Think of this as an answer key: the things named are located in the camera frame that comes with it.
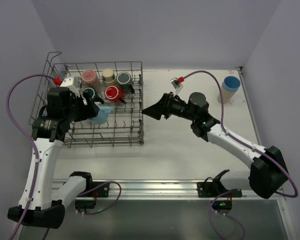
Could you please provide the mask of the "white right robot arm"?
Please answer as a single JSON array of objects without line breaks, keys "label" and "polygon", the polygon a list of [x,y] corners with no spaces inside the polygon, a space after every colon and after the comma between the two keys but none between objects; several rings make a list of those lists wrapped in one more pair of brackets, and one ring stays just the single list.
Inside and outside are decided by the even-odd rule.
[{"label": "white right robot arm", "polygon": [[190,128],[198,138],[221,147],[249,168],[249,186],[264,199],[277,193],[288,180],[281,151],[275,146],[266,148],[235,136],[222,126],[220,120],[209,114],[209,103],[203,93],[193,92],[187,102],[171,92],[164,93],[157,103],[141,112],[155,120],[177,116],[191,121]]}]

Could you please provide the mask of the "dark grey mug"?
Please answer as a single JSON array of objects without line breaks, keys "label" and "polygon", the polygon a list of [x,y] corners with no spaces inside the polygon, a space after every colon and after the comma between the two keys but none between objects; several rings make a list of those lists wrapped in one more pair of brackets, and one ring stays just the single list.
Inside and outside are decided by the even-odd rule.
[{"label": "dark grey mug", "polygon": [[133,80],[128,72],[120,72],[116,76],[116,83],[126,94],[135,93],[135,89],[133,87]]}]

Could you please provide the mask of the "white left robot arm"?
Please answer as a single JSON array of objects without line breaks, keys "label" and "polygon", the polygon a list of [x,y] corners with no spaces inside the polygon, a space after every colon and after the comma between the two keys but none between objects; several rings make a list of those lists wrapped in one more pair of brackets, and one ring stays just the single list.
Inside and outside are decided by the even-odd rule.
[{"label": "white left robot arm", "polygon": [[8,209],[8,219],[24,226],[57,229],[66,208],[81,193],[93,186],[89,172],[75,171],[55,192],[52,183],[57,158],[72,122],[97,116],[99,108],[88,93],[77,96],[68,87],[48,91],[47,105],[32,124],[34,143],[27,182],[17,206]]}]

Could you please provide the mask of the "aluminium mounting rail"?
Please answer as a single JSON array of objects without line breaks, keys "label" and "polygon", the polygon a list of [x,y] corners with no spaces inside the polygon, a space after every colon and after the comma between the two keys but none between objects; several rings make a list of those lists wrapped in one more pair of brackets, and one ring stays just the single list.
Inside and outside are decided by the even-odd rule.
[{"label": "aluminium mounting rail", "polygon": [[213,197],[199,197],[196,180],[117,180],[121,189],[109,185],[108,200],[120,194],[120,200],[203,200]]}]

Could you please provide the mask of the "right black controller box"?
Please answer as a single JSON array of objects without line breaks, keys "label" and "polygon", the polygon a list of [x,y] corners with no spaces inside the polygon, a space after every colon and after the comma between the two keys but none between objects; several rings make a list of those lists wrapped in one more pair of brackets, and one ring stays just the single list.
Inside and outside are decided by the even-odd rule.
[{"label": "right black controller box", "polygon": [[228,214],[231,212],[233,202],[230,200],[217,200],[212,204],[212,209],[221,214]]}]

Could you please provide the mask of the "dark green mug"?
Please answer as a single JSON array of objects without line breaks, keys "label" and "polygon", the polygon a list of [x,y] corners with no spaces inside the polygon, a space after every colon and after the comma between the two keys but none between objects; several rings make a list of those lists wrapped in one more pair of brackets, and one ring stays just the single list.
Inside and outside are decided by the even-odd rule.
[{"label": "dark green mug", "polygon": [[80,95],[82,98],[84,98],[85,94],[87,94],[91,100],[98,105],[103,105],[105,103],[104,100],[98,95],[98,92],[96,92],[92,87],[85,87],[81,91]]}]

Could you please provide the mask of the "red mug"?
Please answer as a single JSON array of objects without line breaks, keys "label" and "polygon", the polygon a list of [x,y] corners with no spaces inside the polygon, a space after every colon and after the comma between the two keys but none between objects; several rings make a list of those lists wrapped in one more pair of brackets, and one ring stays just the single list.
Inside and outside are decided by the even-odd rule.
[{"label": "red mug", "polygon": [[116,104],[126,104],[125,92],[117,85],[109,85],[104,90],[105,98]]}]

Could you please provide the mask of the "light blue cup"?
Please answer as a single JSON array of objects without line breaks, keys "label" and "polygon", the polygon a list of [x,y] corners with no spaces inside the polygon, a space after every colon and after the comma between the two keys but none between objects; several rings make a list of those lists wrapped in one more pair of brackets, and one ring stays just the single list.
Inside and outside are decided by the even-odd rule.
[{"label": "light blue cup", "polygon": [[96,125],[102,125],[107,122],[109,114],[111,114],[114,109],[110,106],[97,106],[98,113],[97,116],[89,118],[88,120]]}]

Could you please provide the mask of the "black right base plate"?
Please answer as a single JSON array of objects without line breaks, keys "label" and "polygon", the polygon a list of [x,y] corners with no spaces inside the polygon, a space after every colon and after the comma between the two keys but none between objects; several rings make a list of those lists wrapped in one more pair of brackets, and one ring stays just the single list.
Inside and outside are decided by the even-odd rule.
[{"label": "black right base plate", "polygon": [[225,185],[221,182],[222,176],[228,173],[230,170],[225,169],[216,175],[214,178],[208,177],[204,181],[199,181],[196,183],[196,190],[199,198],[215,198],[226,192],[225,198],[241,198],[243,196],[241,189],[227,189]]}]

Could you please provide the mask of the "cream ribbed cup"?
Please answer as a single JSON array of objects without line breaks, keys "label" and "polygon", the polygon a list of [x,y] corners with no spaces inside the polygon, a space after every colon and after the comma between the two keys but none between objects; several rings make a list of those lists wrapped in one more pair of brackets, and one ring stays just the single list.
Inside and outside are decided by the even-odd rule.
[{"label": "cream ribbed cup", "polygon": [[110,68],[106,68],[102,71],[102,80],[106,87],[116,84],[116,77],[114,71]]}]

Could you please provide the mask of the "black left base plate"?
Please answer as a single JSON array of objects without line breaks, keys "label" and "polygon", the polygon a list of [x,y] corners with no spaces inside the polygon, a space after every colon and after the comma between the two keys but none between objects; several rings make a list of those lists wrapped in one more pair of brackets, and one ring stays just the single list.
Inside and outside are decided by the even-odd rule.
[{"label": "black left base plate", "polygon": [[[104,184],[105,181],[93,181],[91,188],[96,188],[101,184]],[[98,189],[95,189],[94,191],[88,193],[87,195],[89,197],[93,198],[107,198],[109,196],[109,189],[110,189],[110,183],[108,182],[107,184],[99,187]]]}]

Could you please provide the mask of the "tall beige cup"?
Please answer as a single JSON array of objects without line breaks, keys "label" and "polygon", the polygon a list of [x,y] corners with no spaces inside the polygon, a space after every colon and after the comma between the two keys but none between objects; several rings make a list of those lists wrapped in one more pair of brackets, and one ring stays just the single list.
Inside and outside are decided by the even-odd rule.
[{"label": "tall beige cup", "polygon": [[217,97],[217,101],[221,104],[222,103],[222,99],[223,99],[223,103],[226,104],[233,97],[233,95],[236,92],[228,92],[221,85],[221,93],[219,93],[219,95]]}]

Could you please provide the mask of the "left black controller box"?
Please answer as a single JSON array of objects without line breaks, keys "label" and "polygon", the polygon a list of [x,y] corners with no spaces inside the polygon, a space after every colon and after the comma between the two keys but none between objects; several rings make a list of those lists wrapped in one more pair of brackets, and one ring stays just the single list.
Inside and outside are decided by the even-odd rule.
[{"label": "left black controller box", "polygon": [[94,209],[97,201],[93,200],[75,200],[74,207],[78,212],[87,213],[87,210]]}]

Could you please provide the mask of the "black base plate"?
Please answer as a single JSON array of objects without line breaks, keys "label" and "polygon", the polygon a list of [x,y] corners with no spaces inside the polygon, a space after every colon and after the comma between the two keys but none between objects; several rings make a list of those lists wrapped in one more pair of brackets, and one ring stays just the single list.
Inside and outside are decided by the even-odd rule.
[{"label": "black base plate", "polygon": [[[105,181],[93,181],[91,188],[96,188],[101,184],[104,184]],[[107,184],[99,187],[98,189],[95,189],[94,191],[88,193],[87,195],[89,197],[93,198],[107,198],[109,196],[109,189],[110,189],[110,183],[108,182]]]},{"label": "black base plate", "polygon": [[214,178],[208,177],[204,181],[199,181],[196,183],[196,190],[199,198],[215,198],[226,192],[225,198],[241,198],[243,196],[241,189],[227,189],[225,185],[221,182],[222,176],[228,173],[230,170],[225,169],[216,175]]}]

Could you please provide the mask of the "black controller box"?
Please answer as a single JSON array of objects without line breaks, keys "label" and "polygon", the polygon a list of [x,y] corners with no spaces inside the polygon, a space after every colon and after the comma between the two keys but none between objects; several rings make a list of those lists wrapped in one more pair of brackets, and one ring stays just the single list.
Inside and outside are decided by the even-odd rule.
[{"label": "black controller box", "polygon": [[87,213],[87,210],[94,209],[97,201],[93,200],[75,200],[74,207],[78,212]]},{"label": "black controller box", "polygon": [[212,209],[221,214],[228,214],[231,212],[233,202],[230,200],[217,200],[212,204]]}]

